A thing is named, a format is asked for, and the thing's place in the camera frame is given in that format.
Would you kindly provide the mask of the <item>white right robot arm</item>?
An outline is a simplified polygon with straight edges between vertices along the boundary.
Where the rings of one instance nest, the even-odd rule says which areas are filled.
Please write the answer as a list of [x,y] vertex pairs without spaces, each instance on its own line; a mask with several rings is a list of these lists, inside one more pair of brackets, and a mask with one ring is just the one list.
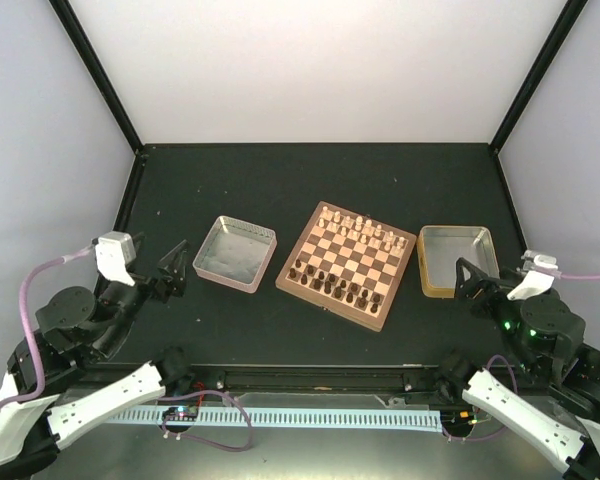
[[561,300],[564,278],[555,258],[526,251],[521,268],[492,277],[465,258],[456,262],[455,296],[472,314],[493,321],[509,358],[505,365],[544,388],[570,414],[570,428],[525,401],[487,367],[457,353],[438,367],[437,396],[463,401],[499,421],[541,453],[565,479],[600,479],[600,350],[584,341],[586,322]]

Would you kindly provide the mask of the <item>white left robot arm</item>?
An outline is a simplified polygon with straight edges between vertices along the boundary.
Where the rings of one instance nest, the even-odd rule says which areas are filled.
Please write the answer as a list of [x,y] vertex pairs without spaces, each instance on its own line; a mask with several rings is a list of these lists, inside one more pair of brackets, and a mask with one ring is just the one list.
[[[195,376],[184,352],[170,347],[136,370],[89,395],[59,404],[89,368],[120,350],[149,301],[183,296],[190,245],[179,242],[157,265],[155,276],[140,275],[134,263],[144,241],[111,231],[88,246],[36,267],[19,290],[25,338],[14,349],[0,387],[0,479],[23,479],[52,464],[59,453],[109,417],[146,401],[182,399]],[[29,317],[28,292],[40,273],[89,255],[107,280],[99,294],[66,287]]]

